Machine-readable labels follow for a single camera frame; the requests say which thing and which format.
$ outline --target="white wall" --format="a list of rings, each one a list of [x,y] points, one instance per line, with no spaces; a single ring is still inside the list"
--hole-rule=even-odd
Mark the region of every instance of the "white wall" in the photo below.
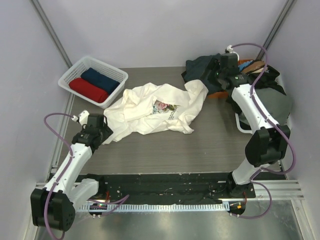
[[[269,50],[270,64],[283,75],[293,98],[292,136],[299,180],[313,226],[319,234],[320,208],[320,53],[319,0],[297,1]],[[286,163],[292,157],[287,154]]]
[[[28,0],[1,3],[0,32],[0,238],[21,240],[55,143],[43,117],[66,104],[57,82],[67,67]]]
[[[40,0],[74,63],[185,66],[243,42],[263,44],[285,0]],[[255,57],[242,47],[242,57]]]

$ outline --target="folded red towel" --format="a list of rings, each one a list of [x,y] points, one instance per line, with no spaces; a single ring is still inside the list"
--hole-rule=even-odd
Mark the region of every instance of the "folded red towel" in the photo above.
[[[69,83],[69,87],[77,93],[99,104],[103,103],[108,97],[108,93],[105,90],[92,85],[80,77],[72,80]]]

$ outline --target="floor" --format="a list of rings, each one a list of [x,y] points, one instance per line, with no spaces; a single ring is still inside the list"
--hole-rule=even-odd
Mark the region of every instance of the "floor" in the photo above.
[[[247,203],[245,215],[256,216],[267,201]],[[291,201],[273,201],[270,212],[256,220],[230,217],[225,211],[115,213],[88,218],[78,215],[64,240],[303,240]],[[60,237],[61,232],[54,231]],[[39,227],[35,240],[50,239]]]
[[[132,89],[152,82],[184,89],[181,77],[184,70],[184,67],[126,68],[129,79],[125,87]],[[101,108],[76,96],[71,114],[78,115],[83,110],[103,113]],[[231,172],[245,158],[245,146],[251,136],[238,131],[235,114],[225,99],[207,98],[190,127],[194,129],[192,134],[170,130],[149,135],[134,132],[119,142],[102,145],[81,174]],[[66,139],[70,141],[80,129],[80,125],[70,121]],[[67,149],[63,147],[60,164],[66,155]],[[270,168],[278,170],[279,165]]]

